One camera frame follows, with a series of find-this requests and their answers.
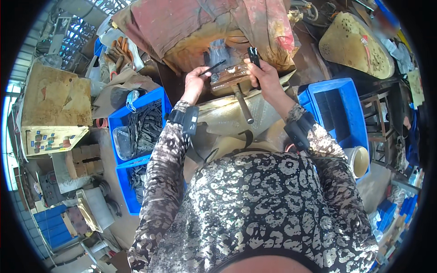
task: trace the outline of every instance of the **plastic bag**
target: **plastic bag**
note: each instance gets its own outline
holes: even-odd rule
[[[129,127],[121,126],[112,131],[114,137],[114,146],[117,155],[122,160],[130,160],[132,158],[131,152],[131,135]]]

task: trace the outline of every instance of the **rusty metal surface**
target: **rusty metal surface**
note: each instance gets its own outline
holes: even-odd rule
[[[65,212],[77,234],[85,235],[91,231],[78,207],[70,207]]]
[[[224,71],[217,73],[218,80],[214,83],[212,82],[213,77],[211,76],[211,93],[218,93],[218,91],[221,89],[231,87],[237,83],[248,80],[249,75],[247,74],[247,70],[247,64],[226,68]]]

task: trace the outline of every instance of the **metal rod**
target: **metal rod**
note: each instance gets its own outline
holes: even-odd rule
[[[371,11],[375,11],[374,9],[372,9],[371,7],[369,7],[368,5],[364,4],[363,2],[361,2],[360,0],[355,0],[358,4],[363,5],[364,7],[370,9]]]
[[[215,65],[211,66],[210,68],[208,68],[207,70],[205,70],[204,72],[200,73],[199,76],[202,76],[203,74],[205,74],[206,72],[211,71],[212,69],[216,68],[217,66],[221,65],[222,63],[226,62],[226,60],[221,60],[220,62],[216,63]]]
[[[232,90],[235,93],[235,97],[238,100],[238,103],[240,104],[241,111],[243,111],[244,118],[246,119],[248,124],[252,124],[254,122],[254,119],[252,117],[252,114],[250,113],[250,110],[246,104],[246,101],[244,100],[243,93],[241,92],[240,86],[238,84],[232,85]]]

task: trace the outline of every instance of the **tool handle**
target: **tool handle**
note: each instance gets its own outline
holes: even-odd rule
[[[253,63],[254,65],[258,66],[261,69],[260,58],[258,57],[257,48],[248,47],[247,53],[249,53],[250,62]],[[257,90],[261,90],[261,84],[260,84],[260,80],[258,78],[257,78],[257,83],[258,83]]]

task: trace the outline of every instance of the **white bucket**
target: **white bucket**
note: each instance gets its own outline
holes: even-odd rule
[[[363,146],[343,150],[347,156],[347,162],[354,173],[354,178],[357,179],[362,177],[369,167],[369,152]]]

